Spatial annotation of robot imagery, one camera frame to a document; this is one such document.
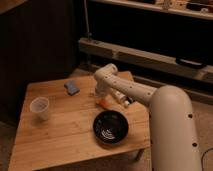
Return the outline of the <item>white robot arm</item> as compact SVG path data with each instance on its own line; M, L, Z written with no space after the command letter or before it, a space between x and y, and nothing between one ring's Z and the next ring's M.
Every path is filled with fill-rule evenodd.
M94 79L99 97L113 88L148 107L153 171L202 171L192 102L183 89L123 79L112 63L99 68Z

